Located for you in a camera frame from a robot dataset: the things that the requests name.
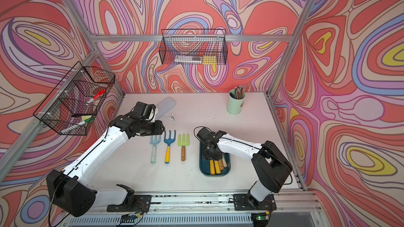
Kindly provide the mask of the light blue rake white handle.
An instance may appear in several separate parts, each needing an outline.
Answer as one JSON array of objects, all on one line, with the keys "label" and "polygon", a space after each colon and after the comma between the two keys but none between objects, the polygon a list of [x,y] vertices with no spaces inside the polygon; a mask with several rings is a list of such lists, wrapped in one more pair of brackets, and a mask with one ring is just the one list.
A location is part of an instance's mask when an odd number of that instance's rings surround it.
[{"label": "light blue rake white handle", "polygon": [[156,153],[157,153],[157,145],[161,142],[161,135],[151,136],[150,137],[150,144],[152,145],[152,156],[150,159],[151,164],[156,163]]}]

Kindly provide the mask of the teal storage box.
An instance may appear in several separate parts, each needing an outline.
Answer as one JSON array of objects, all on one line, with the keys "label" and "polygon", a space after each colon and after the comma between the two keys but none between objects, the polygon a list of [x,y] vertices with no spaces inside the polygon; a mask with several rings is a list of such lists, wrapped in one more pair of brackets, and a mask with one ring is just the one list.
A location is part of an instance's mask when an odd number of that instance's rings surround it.
[{"label": "teal storage box", "polygon": [[208,149],[199,143],[199,169],[206,176],[225,176],[231,170],[230,154],[223,153],[221,160],[208,159]]}]

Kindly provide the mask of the green rake wooden handle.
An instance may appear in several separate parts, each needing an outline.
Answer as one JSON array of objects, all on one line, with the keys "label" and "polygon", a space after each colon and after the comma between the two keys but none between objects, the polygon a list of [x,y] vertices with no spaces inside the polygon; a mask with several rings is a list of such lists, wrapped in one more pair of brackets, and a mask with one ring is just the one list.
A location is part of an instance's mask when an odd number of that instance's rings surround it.
[{"label": "green rake wooden handle", "polygon": [[179,134],[177,138],[177,144],[181,147],[181,161],[186,160],[186,147],[190,145],[190,135],[187,134]]}]

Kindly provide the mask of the dark blue rake yellow handle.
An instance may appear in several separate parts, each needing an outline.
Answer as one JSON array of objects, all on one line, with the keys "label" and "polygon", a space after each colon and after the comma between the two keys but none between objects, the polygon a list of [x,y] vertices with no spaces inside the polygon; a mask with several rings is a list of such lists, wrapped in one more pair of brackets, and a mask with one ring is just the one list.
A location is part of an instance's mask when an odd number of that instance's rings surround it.
[{"label": "dark blue rake yellow handle", "polygon": [[174,131],[165,131],[164,132],[164,143],[167,145],[166,154],[165,154],[165,164],[170,163],[170,146],[176,140],[176,130]]}]

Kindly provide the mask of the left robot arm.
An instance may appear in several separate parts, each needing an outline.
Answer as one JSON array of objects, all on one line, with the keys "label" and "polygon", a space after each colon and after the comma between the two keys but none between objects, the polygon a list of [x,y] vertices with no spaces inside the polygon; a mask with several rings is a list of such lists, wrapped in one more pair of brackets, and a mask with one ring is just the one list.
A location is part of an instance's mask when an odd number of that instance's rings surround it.
[{"label": "left robot arm", "polygon": [[89,183],[102,164],[129,139],[158,136],[165,131],[162,121],[155,118],[157,113],[155,105],[137,102],[130,112],[111,121],[101,137],[63,171],[52,170],[46,177],[50,204],[74,217],[104,206],[131,211],[135,206],[133,189],[118,184],[116,189],[96,190]]}]

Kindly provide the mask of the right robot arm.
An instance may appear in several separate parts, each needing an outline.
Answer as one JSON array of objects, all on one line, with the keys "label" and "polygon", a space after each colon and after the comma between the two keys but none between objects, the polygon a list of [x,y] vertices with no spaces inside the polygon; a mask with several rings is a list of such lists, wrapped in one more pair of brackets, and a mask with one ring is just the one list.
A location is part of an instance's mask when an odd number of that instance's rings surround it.
[{"label": "right robot arm", "polygon": [[202,144],[203,158],[206,160],[220,161],[227,153],[248,160],[253,165],[258,180],[243,199],[233,197],[234,204],[241,206],[241,210],[269,210],[266,204],[269,196],[279,193],[288,178],[292,177],[292,165],[272,141],[252,143],[207,127],[200,127],[194,136]]}]

